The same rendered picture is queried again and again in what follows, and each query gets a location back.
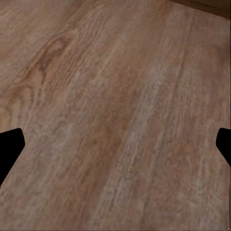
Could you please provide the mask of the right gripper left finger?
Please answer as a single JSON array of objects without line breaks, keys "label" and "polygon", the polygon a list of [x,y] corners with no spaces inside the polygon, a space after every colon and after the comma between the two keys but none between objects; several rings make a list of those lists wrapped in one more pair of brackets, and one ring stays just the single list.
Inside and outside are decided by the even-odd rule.
[{"label": "right gripper left finger", "polygon": [[0,186],[25,146],[20,128],[0,133]]}]

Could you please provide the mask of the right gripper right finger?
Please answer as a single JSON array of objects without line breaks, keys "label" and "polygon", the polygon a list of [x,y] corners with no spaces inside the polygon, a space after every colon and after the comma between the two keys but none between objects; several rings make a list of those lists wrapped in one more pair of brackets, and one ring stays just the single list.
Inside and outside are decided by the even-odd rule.
[{"label": "right gripper right finger", "polygon": [[220,128],[217,134],[216,146],[231,167],[231,130]]}]

